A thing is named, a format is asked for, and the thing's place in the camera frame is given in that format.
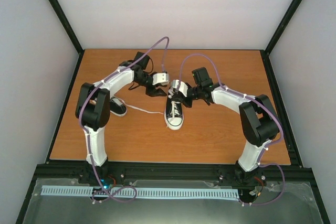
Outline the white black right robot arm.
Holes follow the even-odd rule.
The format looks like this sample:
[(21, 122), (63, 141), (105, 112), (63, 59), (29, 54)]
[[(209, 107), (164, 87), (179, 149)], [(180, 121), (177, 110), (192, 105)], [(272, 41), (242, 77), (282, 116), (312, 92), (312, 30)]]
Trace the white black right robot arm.
[(237, 163), (244, 172), (252, 172), (268, 150), (272, 140), (283, 134), (274, 107), (266, 95), (247, 95), (230, 89), (222, 83), (213, 83), (206, 68), (192, 71), (196, 86), (180, 80), (173, 88), (182, 94), (181, 103), (187, 108), (194, 100), (203, 100), (208, 105), (222, 105), (239, 114), (246, 144)]

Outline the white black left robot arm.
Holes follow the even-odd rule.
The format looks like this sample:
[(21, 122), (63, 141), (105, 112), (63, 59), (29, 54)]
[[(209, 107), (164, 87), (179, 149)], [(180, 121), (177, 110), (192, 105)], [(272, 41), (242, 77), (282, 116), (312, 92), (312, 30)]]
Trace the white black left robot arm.
[(110, 118), (110, 100), (123, 87), (137, 83), (145, 87), (145, 94), (150, 97), (164, 97), (161, 89), (169, 83), (169, 74), (146, 72), (150, 57), (138, 52), (133, 60), (124, 61), (116, 70), (93, 84), (84, 83), (80, 88), (75, 116), (79, 120), (86, 138), (86, 161), (93, 165), (91, 178), (97, 183), (108, 180), (109, 170), (104, 167), (108, 160), (104, 146), (104, 130)]

